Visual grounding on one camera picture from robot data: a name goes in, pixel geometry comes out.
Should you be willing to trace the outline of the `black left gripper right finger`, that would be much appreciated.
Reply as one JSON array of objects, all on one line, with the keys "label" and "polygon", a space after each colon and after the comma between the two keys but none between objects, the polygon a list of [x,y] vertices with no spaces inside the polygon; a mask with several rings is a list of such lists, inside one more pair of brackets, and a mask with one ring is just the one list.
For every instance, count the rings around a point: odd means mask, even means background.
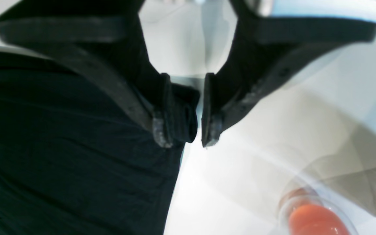
[{"label": "black left gripper right finger", "polygon": [[376,37],[376,0],[231,0],[228,58],[205,76],[202,145],[241,121],[315,59]]}]

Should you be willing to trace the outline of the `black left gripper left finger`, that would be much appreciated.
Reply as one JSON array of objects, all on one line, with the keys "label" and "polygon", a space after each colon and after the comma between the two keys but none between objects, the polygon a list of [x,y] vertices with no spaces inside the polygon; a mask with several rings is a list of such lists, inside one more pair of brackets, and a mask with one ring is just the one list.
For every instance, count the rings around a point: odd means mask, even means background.
[{"label": "black left gripper left finger", "polygon": [[174,137],[171,83],[149,61],[143,0],[21,0],[0,14],[0,40],[52,59],[108,95],[163,148]]}]

